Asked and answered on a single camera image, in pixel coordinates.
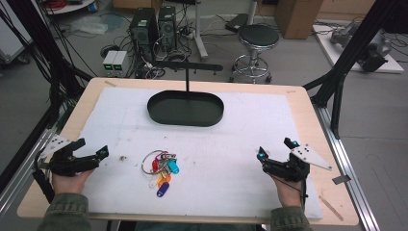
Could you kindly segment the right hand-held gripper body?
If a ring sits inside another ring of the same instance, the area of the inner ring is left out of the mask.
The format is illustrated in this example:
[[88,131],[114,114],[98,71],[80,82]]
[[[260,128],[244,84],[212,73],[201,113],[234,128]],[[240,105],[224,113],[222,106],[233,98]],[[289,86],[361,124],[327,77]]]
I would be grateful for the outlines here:
[[263,172],[283,178],[286,181],[305,180],[310,173],[310,165],[326,170],[332,169],[332,166],[308,144],[301,144],[292,148],[289,160],[286,162],[272,160],[266,151],[263,151]]

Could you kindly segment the bunch of keys with coloured tags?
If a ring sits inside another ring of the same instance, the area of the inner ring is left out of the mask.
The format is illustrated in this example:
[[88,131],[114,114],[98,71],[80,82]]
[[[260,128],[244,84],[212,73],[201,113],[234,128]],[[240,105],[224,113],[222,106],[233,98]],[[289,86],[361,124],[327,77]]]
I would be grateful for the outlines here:
[[141,161],[141,171],[149,180],[149,188],[156,191],[156,196],[163,197],[170,187],[174,174],[180,172],[177,155],[166,150],[154,150]]

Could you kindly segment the black key stand with tray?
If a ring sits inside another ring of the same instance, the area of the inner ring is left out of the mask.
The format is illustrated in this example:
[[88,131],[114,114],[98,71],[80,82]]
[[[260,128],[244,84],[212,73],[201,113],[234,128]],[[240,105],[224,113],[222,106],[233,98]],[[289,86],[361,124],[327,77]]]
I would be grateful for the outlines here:
[[152,120],[160,124],[209,127],[223,118],[224,103],[215,94],[190,90],[190,70],[223,69],[219,64],[199,64],[190,62],[155,62],[155,66],[174,70],[184,69],[185,90],[163,90],[151,96],[147,111]]

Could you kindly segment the person's left hand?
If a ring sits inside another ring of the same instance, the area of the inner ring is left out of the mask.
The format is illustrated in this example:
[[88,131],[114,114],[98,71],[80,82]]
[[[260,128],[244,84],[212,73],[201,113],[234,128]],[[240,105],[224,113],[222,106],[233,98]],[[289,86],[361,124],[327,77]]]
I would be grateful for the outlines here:
[[52,174],[52,186],[55,194],[81,193],[91,174],[92,170],[81,172],[72,177]]

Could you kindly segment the person's right hand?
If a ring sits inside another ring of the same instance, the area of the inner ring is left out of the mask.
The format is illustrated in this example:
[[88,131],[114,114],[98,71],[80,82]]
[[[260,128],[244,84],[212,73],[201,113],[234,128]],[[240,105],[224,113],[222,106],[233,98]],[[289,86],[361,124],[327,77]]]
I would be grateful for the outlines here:
[[300,182],[290,182],[277,176],[271,176],[276,189],[279,201],[283,207],[302,206],[302,185]]

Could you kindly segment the white foam mat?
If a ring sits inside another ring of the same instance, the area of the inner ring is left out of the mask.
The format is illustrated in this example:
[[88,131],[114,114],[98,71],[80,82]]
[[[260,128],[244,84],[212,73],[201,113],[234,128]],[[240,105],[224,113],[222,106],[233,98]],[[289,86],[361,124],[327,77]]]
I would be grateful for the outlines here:
[[[272,180],[256,155],[262,146],[272,160],[284,162],[285,138],[298,134],[284,95],[222,92],[222,120],[210,127],[163,125],[147,111],[154,90],[106,88],[81,132],[87,156],[107,145],[109,156],[88,179],[85,195],[96,214],[165,218],[268,218],[280,203]],[[178,174],[159,198],[141,171],[154,150],[177,155]]]

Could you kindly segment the strip of brown tape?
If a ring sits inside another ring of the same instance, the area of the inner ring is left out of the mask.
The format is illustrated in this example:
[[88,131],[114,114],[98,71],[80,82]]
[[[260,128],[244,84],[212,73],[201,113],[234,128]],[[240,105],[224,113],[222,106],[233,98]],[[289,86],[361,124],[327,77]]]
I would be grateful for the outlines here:
[[319,199],[340,221],[344,221],[343,216],[325,198],[320,195]]

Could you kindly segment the black round stool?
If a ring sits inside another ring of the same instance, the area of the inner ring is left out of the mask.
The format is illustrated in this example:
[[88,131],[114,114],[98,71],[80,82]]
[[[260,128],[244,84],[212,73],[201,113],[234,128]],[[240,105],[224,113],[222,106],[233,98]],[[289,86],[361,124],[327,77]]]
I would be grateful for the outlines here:
[[239,42],[247,49],[246,54],[240,55],[232,65],[229,82],[233,83],[237,75],[250,78],[253,83],[259,78],[271,82],[268,63],[261,57],[261,53],[274,48],[278,41],[278,33],[267,25],[252,24],[240,28]]

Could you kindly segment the clear plastic bag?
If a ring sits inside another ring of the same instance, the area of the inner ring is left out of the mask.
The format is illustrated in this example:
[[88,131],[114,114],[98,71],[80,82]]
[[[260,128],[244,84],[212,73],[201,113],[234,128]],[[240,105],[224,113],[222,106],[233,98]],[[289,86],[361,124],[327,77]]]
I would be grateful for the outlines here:
[[104,35],[108,25],[101,22],[99,16],[84,16],[70,23],[74,31],[81,31],[93,35]]

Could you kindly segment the brown cardboard box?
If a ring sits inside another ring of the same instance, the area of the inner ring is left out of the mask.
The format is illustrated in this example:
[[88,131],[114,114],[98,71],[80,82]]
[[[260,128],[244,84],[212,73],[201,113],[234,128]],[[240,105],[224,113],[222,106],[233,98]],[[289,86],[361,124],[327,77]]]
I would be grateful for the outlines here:
[[279,0],[274,19],[284,39],[309,37],[323,0]]

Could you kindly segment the flat black case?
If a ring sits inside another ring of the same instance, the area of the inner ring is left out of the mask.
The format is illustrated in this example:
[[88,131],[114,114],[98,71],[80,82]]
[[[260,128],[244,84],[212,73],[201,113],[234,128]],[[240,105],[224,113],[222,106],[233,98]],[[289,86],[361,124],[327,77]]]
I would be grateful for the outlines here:
[[247,19],[248,19],[247,13],[239,13],[234,18],[229,20],[225,24],[224,28],[233,33],[237,33],[239,29],[246,24]]

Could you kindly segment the black computer tower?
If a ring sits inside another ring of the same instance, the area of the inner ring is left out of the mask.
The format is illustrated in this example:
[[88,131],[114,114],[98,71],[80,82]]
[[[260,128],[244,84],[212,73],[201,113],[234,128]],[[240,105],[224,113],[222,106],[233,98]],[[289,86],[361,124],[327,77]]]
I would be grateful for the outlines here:
[[153,8],[137,8],[129,30],[132,42],[136,46],[152,49],[159,38],[155,10]]
[[161,6],[158,23],[164,50],[174,50],[176,48],[175,8],[173,6]]

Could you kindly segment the white desk leg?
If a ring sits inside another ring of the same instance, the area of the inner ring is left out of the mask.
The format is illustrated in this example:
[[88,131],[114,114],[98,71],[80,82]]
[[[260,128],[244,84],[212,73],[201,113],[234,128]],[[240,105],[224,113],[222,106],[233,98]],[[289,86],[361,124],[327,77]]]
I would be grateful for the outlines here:
[[201,37],[201,0],[194,0],[194,24],[193,32],[194,41],[200,56],[200,60],[205,62],[208,60],[208,53]]

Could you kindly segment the white round table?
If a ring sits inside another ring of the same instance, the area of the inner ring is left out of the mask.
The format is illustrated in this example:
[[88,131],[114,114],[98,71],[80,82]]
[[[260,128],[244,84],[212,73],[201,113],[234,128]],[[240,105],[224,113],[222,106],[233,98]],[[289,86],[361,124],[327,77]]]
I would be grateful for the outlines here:
[[44,7],[52,14],[71,13],[81,9],[94,13],[98,9],[97,0],[47,0]]

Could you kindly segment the black metal frame strut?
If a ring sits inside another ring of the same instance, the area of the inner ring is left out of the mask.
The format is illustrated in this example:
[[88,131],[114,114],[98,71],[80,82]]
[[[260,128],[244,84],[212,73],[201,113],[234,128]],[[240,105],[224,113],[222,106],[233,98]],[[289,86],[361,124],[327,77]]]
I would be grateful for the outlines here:
[[1,9],[0,18],[29,51],[41,74],[50,83],[50,108],[47,113],[48,122],[54,124],[59,120],[62,104],[78,99],[84,92],[85,88],[80,85],[80,79],[89,82],[92,77],[65,58],[32,0],[6,0],[6,2],[33,40],[33,45],[28,44],[28,40]]
[[337,140],[340,138],[339,120],[345,77],[401,2],[402,0],[375,0],[334,66],[326,74],[303,86],[306,90],[319,86],[318,92],[311,97],[312,104],[318,108],[326,108],[328,100],[334,97],[329,128]]

